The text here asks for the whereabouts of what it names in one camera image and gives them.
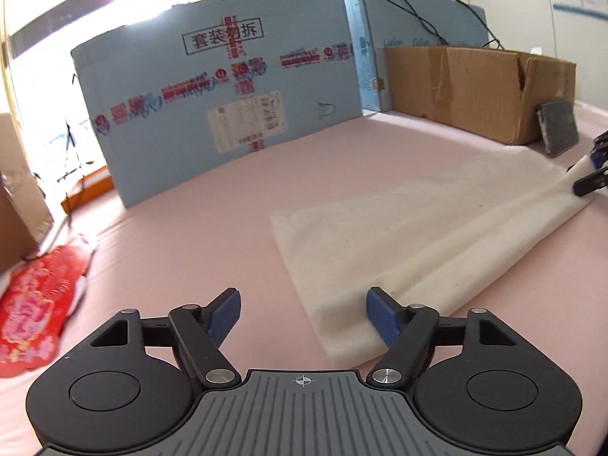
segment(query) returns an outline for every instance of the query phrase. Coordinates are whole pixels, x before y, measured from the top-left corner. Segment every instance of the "brown cardboard box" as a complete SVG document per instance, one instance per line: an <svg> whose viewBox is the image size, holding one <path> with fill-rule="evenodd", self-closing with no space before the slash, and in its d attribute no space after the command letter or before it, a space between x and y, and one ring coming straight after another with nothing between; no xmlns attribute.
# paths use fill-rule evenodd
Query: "brown cardboard box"
<svg viewBox="0 0 608 456"><path fill-rule="evenodd" d="M385 50L393 108L504 144L540 138L536 109L574 103L576 65L517 51L403 46Z"/></svg>
<svg viewBox="0 0 608 456"><path fill-rule="evenodd" d="M0 114L0 274L34 251L52 223L10 114Z"/></svg>

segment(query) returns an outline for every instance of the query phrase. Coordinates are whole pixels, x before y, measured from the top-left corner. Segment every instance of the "wall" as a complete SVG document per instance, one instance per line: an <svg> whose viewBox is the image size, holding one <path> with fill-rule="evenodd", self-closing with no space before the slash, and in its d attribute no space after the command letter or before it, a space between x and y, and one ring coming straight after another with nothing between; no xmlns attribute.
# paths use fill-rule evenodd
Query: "wall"
<svg viewBox="0 0 608 456"><path fill-rule="evenodd" d="M505 48L577 63L577 99L608 110L608 0L463 0L484 8Z"/></svg>

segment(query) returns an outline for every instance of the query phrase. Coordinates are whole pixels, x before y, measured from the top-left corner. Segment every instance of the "folded cloth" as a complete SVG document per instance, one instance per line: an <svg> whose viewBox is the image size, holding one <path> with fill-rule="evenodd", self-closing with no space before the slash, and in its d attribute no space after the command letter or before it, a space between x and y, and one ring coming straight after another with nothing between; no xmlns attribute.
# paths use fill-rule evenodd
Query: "folded cloth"
<svg viewBox="0 0 608 456"><path fill-rule="evenodd" d="M380 286L401 304L449 315L585 207L569 172L526 147L484 153L448 173L320 207L271 215L291 279L336 368L385 352L366 318Z"/></svg>

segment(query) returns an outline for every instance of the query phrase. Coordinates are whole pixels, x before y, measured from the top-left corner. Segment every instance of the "blue box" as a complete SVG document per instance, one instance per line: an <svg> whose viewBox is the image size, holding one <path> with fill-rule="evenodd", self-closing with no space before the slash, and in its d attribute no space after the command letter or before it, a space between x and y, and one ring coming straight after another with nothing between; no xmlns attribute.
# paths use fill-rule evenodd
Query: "blue box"
<svg viewBox="0 0 608 456"><path fill-rule="evenodd" d="M403 0L390 1L410 10ZM481 47L489 41L487 30L461 3L454 0L408 2L452 46ZM425 30L415 16L386 0L345 0L345 3L355 51L361 104L364 109L390 111L393 104L384 48L430 46L439 44L439 39ZM485 22L483 9L473 5L471 7Z"/></svg>
<svg viewBox="0 0 608 456"><path fill-rule="evenodd" d="M361 116L344 0L178 5L72 57L126 206Z"/></svg>

